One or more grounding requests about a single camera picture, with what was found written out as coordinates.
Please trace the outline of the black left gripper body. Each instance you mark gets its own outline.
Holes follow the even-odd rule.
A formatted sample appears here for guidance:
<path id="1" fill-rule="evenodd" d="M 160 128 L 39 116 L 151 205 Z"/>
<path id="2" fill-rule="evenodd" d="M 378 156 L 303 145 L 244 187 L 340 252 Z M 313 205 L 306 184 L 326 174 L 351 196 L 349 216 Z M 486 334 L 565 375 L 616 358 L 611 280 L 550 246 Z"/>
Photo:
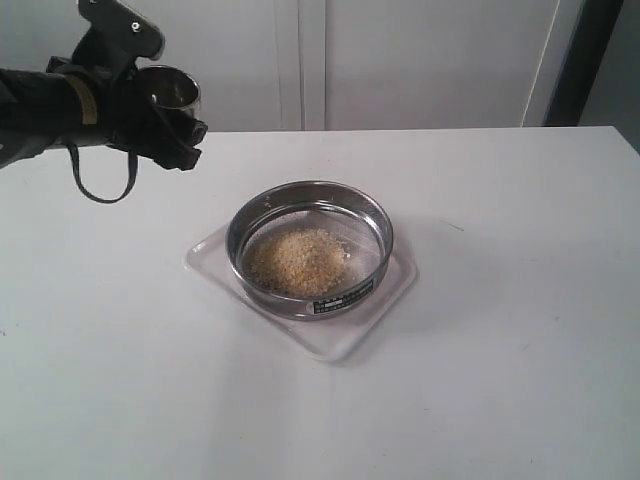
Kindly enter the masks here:
<path id="1" fill-rule="evenodd" d="M 75 125 L 69 132 L 59 134 L 50 147 L 106 145 L 146 157 L 145 139 L 157 106 L 144 95 L 136 78 L 141 69 L 137 60 L 142 57 L 135 58 L 108 44 L 89 28 L 71 57 L 51 58 L 47 71 L 63 74 L 67 80 L 82 81 L 96 102 L 97 119 L 93 124 Z"/>

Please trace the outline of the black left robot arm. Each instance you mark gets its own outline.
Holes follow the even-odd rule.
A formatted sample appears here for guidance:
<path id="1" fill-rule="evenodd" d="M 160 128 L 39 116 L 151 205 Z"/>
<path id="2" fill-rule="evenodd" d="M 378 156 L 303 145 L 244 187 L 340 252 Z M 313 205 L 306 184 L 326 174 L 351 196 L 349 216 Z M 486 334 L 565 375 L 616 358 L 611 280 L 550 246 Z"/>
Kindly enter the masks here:
<path id="1" fill-rule="evenodd" d="M 51 57 L 43 72 L 2 70 L 2 165 L 75 144 L 132 152 L 167 170 L 193 169 L 207 125 L 162 109 L 136 65 L 162 45 L 147 27 L 107 34 L 92 26 L 70 57 Z"/>

